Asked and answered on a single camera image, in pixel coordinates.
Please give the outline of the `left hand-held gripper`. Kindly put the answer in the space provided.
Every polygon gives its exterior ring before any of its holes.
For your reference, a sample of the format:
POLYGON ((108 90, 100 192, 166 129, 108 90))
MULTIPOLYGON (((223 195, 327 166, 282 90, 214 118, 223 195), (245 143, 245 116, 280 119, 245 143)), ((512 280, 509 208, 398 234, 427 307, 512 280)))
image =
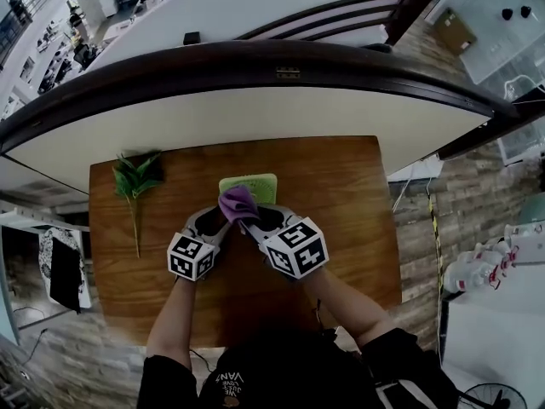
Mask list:
POLYGON ((229 222, 220 225, 218 205, 189 216, 183 230, 169 244, 168 270, 184 279, 202 279, 215 266, 220 245, 230 228, 229 222))

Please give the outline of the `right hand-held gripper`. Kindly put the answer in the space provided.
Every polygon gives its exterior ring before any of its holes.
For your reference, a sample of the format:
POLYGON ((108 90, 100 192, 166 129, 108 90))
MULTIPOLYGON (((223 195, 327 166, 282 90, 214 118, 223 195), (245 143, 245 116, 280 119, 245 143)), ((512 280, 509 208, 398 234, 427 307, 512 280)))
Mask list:
POLYGON ((238 221, 241 232, 262 246, 275 270, 301 279, 329 261, 324 234, 309 217, 301 219, 290 208, 274 204, 260 204, 257 209, 266 224, 293 224, 267 239, 260 220, 238 221))

